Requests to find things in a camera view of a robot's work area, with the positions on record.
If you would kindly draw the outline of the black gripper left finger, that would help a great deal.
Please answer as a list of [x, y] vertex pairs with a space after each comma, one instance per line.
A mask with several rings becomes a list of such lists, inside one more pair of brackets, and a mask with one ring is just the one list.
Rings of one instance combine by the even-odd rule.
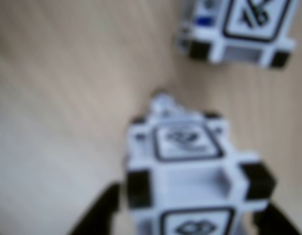
[[77, 222], [70, 235], [110, 235], [113, 215], [119, 211], [120, 183], [112, 183]]

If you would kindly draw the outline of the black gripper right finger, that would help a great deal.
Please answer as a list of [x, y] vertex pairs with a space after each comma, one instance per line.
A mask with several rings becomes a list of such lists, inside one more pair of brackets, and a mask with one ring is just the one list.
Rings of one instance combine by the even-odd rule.
[[253, 213], [257, 235], [302, 235], [297, 226], [273, 202], [266, 209]]

